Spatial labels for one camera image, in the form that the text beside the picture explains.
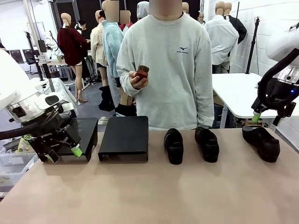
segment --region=clear plastic bin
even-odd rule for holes
[[[9,192],[37,160],[36,153],[0,154],[0,192]]]

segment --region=hand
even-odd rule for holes
[[[131,85],[137,90],[140,90],[149,84],[149,78],[140,79],[139,76],[136,76],[135,71],[129,72],[129,79]]]

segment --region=black shoe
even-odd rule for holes
[[[118,104],[118,106],[115,109],[115,113],[116,113],[117,117],[130,117],[131,116],[131,106]]]
[[[102,91],[102,102],[99,104],[99,109],[108,112],[114,110],[115,106],[113,103],[109,85],[100,87],[100,90]]]
[[[136,116],[137,116],[137,109],[136,109],[136,106],[135,106],[134,104],[132,104],[132,105],[130,106],[130,109],[131,109],[131,111],[130,111],[131,116],[136,117]]]
[[[256,148],[262,160],[276,162],[280,153],[279,140],[270,135],[265,128],[244,126],[242,127],[242,134],[245,141]]]
[[[164,137],[164,148],[167,150],[171,164],[178,165],[183,161],[184,146],[181,133],[175,129],[169,129]]]
[[[207,162],[217,162],[219,145],[216,135],[209,129],[197,127],[195,130],[195,140],[200,146],[204,160]]]

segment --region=light blue jacket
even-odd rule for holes
[[[108,66],[111,72],[111,75],[114,78],[118,78],[119,75],[116,71],[116,61],[118,52],[121,47],[121,42],[123,39],[123,33],[118,26],[117,22],[107,22],[106,20],[102,21],[103,24],[103,47],[106,59],[108,61]]]

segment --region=black platform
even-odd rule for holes
[[[98,155],[100,161],[110,155],[144,155],[148,160],[148,148],[148,117],[111,117]]]
[[[98,144],[98,119],[72,119],[71,127],[79,133],[81,140],[79,142],[82,151],[81,157],[85,157],[90,161],[93,152],[93,146]],[[74,153],[69,147],[62,146],[56,151],[58,156],[74,156]]]

